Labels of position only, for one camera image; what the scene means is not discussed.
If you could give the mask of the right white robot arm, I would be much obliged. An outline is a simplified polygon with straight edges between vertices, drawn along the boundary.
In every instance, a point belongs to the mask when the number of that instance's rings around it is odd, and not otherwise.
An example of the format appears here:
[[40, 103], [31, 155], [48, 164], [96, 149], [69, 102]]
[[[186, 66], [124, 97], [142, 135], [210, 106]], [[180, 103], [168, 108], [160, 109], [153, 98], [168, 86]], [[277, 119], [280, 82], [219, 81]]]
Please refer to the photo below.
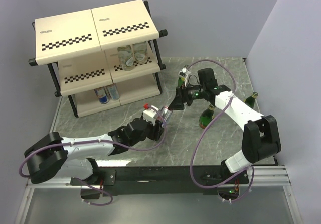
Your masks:
[[211, 68], [198, 70], [199, 83], [176, 88], [169, 110], [184, 110], [194, 100], [204, 99], [225, 113], [242, 129], [241, 150], [222, 162], [220, 177], [232, 183], [238, 171], [281, 151], [277, 121], [264, 116], [237, 98], [225, 85], [218, 85]]

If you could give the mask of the green glass bottle back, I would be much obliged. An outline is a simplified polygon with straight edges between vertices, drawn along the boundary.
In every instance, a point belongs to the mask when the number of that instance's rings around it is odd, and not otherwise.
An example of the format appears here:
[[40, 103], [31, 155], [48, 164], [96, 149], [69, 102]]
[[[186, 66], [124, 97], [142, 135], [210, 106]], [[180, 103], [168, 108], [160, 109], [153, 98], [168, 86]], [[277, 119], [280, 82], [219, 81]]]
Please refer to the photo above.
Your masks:
[[188, 65], [185, 65], [179, 72], [178, 72], [178, 87], [181, 87], [182, 85], [184, 85], [184, 82], [185, 82], [185, 78], [186, 78], [186, 72], [188, 71], [187, 70], [188, 68]]

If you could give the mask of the blue energy drink can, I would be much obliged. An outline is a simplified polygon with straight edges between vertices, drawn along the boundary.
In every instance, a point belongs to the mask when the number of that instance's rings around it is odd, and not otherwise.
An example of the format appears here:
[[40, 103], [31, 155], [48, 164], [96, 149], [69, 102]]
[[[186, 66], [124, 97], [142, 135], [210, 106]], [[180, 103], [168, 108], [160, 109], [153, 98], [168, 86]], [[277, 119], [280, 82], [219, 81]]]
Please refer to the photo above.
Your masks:
[[166, 123], [172, 115], [172, 111], [169, 110], [169, 108], [167, 106], [163, 106], [160, 113], [161, 113], [164, 123]]

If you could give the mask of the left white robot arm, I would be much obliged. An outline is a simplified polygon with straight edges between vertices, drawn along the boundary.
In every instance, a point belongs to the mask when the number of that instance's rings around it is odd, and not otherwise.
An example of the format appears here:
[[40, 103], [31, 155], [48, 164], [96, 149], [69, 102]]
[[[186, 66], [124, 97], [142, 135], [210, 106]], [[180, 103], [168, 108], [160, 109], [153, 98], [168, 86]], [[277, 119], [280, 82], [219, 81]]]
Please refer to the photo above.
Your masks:
[[134, 150], [134, 145], [145, 139], [161, 144], [166, 133], [167, 125], [163, 119], [148, 121], [143, 117], [95, 137], [66, 138], [61, 137], [58, 132], [51, 132], [25, 151], [25, 159], [21, 165], [27, 166], [29, 173], [20, 171], [19, 174], [29, 178], [33, 184], [60, 176], [78, 178], [93, 185], [105, 179], [95, 157], [119, 155]]

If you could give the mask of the silver energy drink can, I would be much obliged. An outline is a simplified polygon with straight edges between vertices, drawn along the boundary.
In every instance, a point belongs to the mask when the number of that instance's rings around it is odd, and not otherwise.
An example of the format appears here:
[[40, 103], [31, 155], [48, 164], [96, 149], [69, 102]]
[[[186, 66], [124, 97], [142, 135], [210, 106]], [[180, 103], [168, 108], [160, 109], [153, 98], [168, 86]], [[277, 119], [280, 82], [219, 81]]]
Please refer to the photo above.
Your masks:
[[105, 87], [106, 90], [108, 91], [110, 97], [112, 100], [119, 100], [120, 99], [120, 95], [119, 92], [117, 90], [116, 84], [111, 84]]
[[109, 98], [105, 90], [105, 87], [96, 88], [94, 89], [94, 92], [98, 98], [98, 101], [101, 104], [107, 104], [109, 102]]

